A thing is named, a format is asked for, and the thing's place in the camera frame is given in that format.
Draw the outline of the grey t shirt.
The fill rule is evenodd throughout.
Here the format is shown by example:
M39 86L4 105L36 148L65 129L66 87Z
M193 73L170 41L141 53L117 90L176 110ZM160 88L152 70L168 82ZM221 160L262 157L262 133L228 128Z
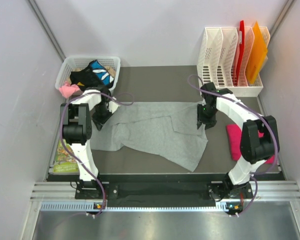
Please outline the grey t shirt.
M101 130L94 126L92 150L114 152L128 147L161 156L191 172L208 144L197 127L196 102L135 102L121 106Z

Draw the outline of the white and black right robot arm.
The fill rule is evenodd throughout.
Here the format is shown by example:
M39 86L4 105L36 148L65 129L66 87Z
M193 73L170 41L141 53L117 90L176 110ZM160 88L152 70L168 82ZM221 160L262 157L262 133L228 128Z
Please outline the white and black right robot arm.
M241 130L241 157L226 174L223 192L235 198L242 186L250 180L262 164L276 157L280 150L276 119L263 116L243 104L227 88L216 89L213 82L205 83L199 89L203 103L197 105L197 128L204 125L206 130L217 123L216 113L221 112L230 118Z

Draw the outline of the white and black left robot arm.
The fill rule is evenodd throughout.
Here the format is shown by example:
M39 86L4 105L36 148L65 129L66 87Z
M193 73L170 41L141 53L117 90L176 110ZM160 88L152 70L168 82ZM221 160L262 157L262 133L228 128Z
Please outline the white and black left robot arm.
M94 181L99 170L96 167L90 139L93 126L100 131L113 115L111 92L106 86L87 88L82 95L76 96L60 106L61 137L74 154L78 164L79 179L83 182Z

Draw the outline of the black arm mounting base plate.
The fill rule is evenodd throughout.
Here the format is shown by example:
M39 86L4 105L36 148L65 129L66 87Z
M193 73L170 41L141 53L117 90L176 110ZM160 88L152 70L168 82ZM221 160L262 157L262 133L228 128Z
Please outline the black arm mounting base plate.
M145 200L146 197L194 197L195 200L219 202L222 199L252 197L251 185L228 188L224 173L167 173L167 174L101 174L97 181L77 179L75 199Z

